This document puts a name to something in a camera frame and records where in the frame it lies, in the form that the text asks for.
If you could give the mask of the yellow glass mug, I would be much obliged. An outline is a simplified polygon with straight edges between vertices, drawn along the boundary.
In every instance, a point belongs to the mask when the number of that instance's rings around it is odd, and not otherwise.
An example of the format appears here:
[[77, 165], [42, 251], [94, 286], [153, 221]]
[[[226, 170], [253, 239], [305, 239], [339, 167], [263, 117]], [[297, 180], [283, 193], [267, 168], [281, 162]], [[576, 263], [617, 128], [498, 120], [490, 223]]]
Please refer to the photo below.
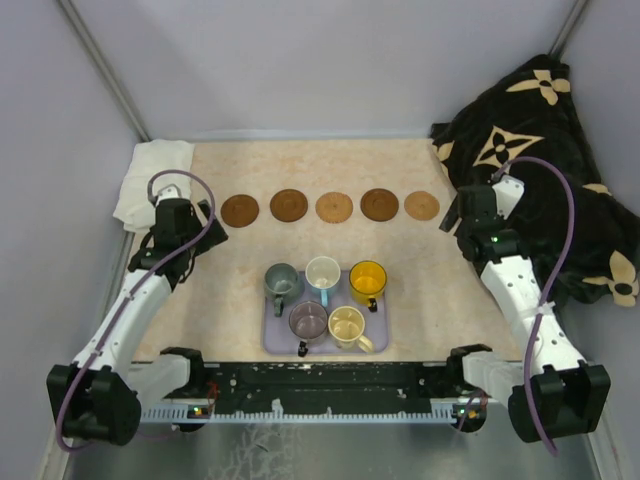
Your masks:
[[370, 312], [378, 311], [378, 299], [387, 286], [387, 272], [382, 265], [371, 260], [356, 263], [349, 272], [352, 299]]

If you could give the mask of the cream ceramic mug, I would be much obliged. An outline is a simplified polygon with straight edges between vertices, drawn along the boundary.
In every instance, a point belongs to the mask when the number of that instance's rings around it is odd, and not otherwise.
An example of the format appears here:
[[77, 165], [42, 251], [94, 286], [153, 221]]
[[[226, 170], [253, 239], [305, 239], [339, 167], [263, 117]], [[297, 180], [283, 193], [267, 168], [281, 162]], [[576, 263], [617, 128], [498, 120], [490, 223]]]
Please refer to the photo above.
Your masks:
[[355, 307], [341, 306], [332, 311], [328, 320], [328, 332], [340, 349], [358, 348], [372, 354], [373, 342], [364, 335], [366, 321]]

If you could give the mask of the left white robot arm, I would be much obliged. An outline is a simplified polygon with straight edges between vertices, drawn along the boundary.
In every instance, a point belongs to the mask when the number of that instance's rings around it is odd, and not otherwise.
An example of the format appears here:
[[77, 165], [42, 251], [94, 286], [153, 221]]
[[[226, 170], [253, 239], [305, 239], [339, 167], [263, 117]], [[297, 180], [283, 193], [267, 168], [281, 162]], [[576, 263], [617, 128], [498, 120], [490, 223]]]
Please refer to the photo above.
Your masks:
[[169, 395], [194, 397], [206, 389], [208, 373], [195, 349], [168, 347], [137, 371], [130, 365], [150, 321], [192, 273], [196, 258], [227, 238], [209, 201], [157, 198], [155, 223], [98, 331], [70, 364], [55, 365], [47, 375], [63, 451], [73, 452], [70, 439], [125, 445], [144, 411]]

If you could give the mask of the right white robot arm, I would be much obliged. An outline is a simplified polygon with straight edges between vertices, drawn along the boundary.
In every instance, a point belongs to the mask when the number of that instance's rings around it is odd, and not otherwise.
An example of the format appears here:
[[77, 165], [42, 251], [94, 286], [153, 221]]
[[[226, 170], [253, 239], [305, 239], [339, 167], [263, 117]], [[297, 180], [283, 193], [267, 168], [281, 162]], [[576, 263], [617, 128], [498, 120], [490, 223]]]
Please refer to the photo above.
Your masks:
[[506, 177], [493, 185], [462, 187], [440, 224], [491, 293], [513, 337], [522, 365], [472, 347], [446, 372], [448, 387], [461, 396], [476, 388], [504, 405], [519, 438], [537, 442], [595, 431], [611, 380], [590, 365], [559, 325], [552, 303], [541, 299], [533, 263], [507, 218], [524, 194], [522, 182]]

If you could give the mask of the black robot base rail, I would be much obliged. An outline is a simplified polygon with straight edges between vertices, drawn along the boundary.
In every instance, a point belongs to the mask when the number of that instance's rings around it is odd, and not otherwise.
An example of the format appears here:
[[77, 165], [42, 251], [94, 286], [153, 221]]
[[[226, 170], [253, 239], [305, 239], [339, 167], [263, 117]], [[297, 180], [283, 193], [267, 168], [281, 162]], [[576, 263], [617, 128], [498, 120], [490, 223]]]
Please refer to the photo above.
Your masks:
[[479, 430], [489, 402], [443, 363], [208, 363], [203, 384], [172, 393], [146, 424], [444, 424]]

